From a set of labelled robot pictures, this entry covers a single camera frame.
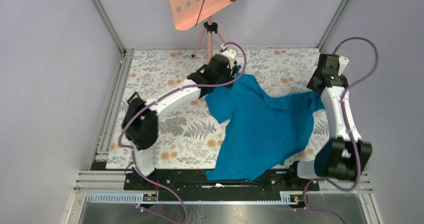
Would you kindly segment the blue t-shirt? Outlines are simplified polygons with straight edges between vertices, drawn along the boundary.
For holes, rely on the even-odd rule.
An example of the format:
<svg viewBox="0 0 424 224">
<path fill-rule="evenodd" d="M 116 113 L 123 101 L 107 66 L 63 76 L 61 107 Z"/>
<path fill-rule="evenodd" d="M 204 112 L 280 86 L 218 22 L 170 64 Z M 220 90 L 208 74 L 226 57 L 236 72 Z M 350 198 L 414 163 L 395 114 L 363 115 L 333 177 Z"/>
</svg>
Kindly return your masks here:
<svg viewBox="0 0 424 224">
<path fill-rule="evenodd" d="M 226 122 L 225 138 L 207 180 L 253 181 L 303 151 L 324 104 L 314 92 L 268 95 L 253 75 L 243 74 L 232 88 L 218 87 L 206 96 L 211 115 Z"/>
</svg>

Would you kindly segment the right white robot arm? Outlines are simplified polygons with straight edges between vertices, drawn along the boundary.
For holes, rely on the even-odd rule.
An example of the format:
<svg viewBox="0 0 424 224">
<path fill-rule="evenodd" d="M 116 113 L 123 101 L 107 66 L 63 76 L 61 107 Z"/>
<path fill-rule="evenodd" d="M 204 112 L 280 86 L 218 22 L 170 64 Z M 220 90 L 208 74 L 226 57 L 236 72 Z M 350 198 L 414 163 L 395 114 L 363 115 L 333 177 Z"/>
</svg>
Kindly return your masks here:
<svg viewBox="0 0 424 224">
<path fill-rule="evenodd" d="M 359 134 L 350 110 L 348 81 L 342 71 L 348 58 L 320 54 L 307 88 L 317 93 L 325 107 L 329 140 L 312 161 L 289 167 L 287 183 L 299 190 L 307 179 L 330 178 L 357 182 L 371 154 L 372 145 Z"/>
</svg>

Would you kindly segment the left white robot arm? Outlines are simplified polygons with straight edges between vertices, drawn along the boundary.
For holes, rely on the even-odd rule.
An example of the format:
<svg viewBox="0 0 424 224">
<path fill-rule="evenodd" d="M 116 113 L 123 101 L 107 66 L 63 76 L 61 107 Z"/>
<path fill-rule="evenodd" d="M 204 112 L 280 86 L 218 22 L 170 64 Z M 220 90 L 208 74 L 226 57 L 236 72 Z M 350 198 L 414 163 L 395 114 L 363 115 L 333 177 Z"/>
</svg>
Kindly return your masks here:
<svg viewBox="0 0 424 224">
<path fill-rule="evenodd" d="M 138 173 L 135 181 L 142 189 L 150 189 L 155 183 L 152 146 L 158 139 L 159 122 L 177 108 L 210 94 L 217 87 L 231 88 L 241 69 L 236 55 L 231 49 L 213 55 L 208 64 L 165 94 L 143 100 L 138 92 L 134 92 L 128 99 L 118 144 L 125 147 L 122 139 L 130 141 L 127 147 L 132 150 Z"/>
</svg>

